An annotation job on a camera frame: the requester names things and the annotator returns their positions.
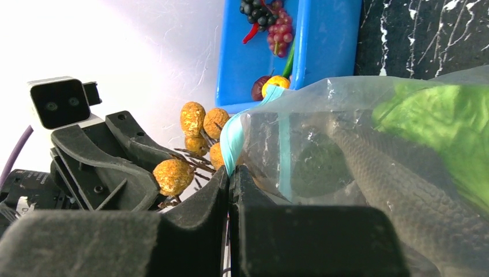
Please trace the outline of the green toy lettuce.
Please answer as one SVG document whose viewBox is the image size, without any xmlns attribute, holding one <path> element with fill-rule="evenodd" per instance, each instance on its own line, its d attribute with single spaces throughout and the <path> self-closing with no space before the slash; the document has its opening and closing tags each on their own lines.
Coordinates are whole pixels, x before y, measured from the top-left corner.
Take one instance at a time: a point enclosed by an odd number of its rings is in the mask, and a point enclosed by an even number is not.
<svg viewBox="0 0 489 277">
<path fill-rule="evenodd" d="M 488 85 L 399 84 L 373 111 L 382 132 L 426 145 L 441 156 L 459 194 L 488 212 Z"/>
</svg>

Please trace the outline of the grey toy fish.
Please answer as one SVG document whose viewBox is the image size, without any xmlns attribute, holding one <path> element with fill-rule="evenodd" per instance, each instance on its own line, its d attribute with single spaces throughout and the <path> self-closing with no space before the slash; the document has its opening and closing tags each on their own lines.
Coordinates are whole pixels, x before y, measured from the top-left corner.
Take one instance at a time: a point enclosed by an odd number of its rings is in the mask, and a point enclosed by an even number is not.
<svg viewBox="0 0 489 277">
<path fill-rule="evenodd" d="M 488 275 L 488 219 L 464 200 L 438 154 L 357 122 L 329 114 L 325 133 L 374 208 L 390 219 L 414 267 L 440 276 Z"/>
</svg>

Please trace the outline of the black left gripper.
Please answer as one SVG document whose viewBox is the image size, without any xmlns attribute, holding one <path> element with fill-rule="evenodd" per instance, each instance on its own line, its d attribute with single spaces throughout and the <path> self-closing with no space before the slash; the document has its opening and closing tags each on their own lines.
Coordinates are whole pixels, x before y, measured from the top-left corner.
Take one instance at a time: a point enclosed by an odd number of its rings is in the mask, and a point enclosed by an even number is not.
<svg viewBox="0 0 489 277">
<path fill-rule="evenodd" d="M 50 172 L 15 169 L 1 184 L 2 230 L 41 209 L 150 209 L 159 195 L 151 172 L 183 155 L 155 142 L 128 111 L 105 123 L 129 161 L 104 152 L 78 125 L 53 131 Z"/>
</svg>

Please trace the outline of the clear zip top bag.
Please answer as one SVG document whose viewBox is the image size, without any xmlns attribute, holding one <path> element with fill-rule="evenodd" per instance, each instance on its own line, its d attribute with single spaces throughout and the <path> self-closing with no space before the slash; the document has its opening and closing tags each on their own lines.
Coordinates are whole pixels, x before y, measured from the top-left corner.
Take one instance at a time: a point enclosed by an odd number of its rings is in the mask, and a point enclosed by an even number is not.
<svg viewBox="0 0 489 277">
<path fill-rule="evenodd" d="M 219 139 L 289 203 L 381 210 L 414 274 L 488 275 L 488 66 L 272 87 Z"/>
</svg>

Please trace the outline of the green toy avocado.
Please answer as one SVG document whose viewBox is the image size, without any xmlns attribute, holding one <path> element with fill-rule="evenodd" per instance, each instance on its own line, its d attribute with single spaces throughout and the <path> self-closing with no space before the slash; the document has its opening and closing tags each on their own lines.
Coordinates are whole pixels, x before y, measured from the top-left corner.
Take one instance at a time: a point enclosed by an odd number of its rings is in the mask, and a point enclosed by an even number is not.
<svg viewBox="0 0 489 277">
<path fill-rule="evenodd" d="M 333 193 L 353 181 L 344 154 L 336 144 L 307 146 L 299 155 L 291 176 L 295 195 L 304 198 Z"/>
</svg>

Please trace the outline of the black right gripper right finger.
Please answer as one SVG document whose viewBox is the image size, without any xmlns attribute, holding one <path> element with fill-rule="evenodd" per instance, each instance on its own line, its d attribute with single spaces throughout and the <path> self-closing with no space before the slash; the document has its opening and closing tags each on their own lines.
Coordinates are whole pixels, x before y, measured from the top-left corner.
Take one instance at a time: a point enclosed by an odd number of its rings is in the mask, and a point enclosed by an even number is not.
<svg viewBox="0 0 489 277">
<path fill-rule="evenodd" d="M 232 276 L 409 276 L 394 228 L 378 209 L 282 205 L 246 167 L 230 180 Z"/>
</svg>

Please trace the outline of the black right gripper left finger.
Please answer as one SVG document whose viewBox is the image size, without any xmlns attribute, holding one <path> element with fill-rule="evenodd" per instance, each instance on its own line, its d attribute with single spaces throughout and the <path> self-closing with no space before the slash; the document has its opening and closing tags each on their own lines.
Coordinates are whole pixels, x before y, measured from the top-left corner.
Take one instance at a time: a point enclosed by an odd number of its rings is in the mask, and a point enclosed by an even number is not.
<svg viewBox="0 0 489 277">
<path fill-rule="evenodd" d="M 44 210 L 1 239 L 2 276 L 221 276 L 228 176 L 167 211 Z"/>
</svg>

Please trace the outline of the brown longan fruit bunch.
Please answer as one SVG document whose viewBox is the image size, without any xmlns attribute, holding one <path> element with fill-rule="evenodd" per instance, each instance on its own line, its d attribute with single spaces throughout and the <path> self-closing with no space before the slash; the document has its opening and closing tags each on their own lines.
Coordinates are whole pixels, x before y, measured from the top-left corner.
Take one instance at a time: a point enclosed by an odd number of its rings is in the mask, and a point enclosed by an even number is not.
<svg viewBox="0 0 489 277">
<path fill-rule="evenodd" d="M 178 157 L 171 154 L 170 158 L 160 162 L 153 168 L 160 194 L 166 199 L 157 207 L 165 209 L 181 203 L 180 195 L 192 182 L 197 184 L 196 190 L 202 188 L 200 179 L 210 178 L 199 173 L 199 170 L 214 174 L 224 166 L 221 154 L 220 135 L 224 125 L 230 120 L 230 115 L 222 108 L 205 111 L 197 102 L 187 102 L 180 111 L 180 128 L 185 135 L 183 149 L 185 154 Z"/>
</svg>

